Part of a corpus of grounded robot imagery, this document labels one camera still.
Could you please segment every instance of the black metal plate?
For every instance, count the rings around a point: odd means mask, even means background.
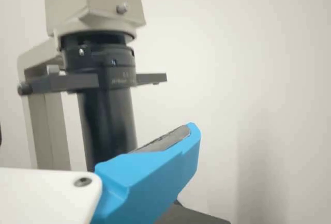
[[[140,147],[132,153],[145,153],[145,152],[158,152],[164,151],[169,147],[177,144],[178,142],[182,141],[184,138],[190,136],[191,130],[188,126],[183,125],[180,126],[171,132],[168,132],[166,135],[163,135],[152,142]]]

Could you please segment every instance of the white wall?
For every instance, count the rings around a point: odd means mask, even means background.
[[[16,58],[46,38],[43,0],[1,1],[0,165],[22,167]],[[139,143],[189,121],[203,135],[198,172],[179,199],[234,224],[329,223],[331,0],[143,5],[138,71],[166,71],[169,82],[132,90]],[[64,99],[75,116],[74,97]],[[79,144],[78,118],[66,121]]]

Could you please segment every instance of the black base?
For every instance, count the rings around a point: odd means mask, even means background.
[[[155,224],[231,224],[227,220],[206,215],[188,208],[173,204]]]

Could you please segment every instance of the microscope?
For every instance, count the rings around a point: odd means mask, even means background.
[[[60,92],[77,94],[86,168],[102,181],[87,222],[228,223],[172,205],[197,169],[195,124],[137,148],[130,88],[167,81],[165,73],[136,73],[128,43],[146,24],[141,0],[45,0],[45,8],[48,40],[18,58],[32,167],[71,170]]]

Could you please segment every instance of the white plastic part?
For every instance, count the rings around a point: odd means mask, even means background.
[[[90,172],[0,168],[0,223],[89,223],[101,179]],[[80,178],[91,183],[77,187]]]

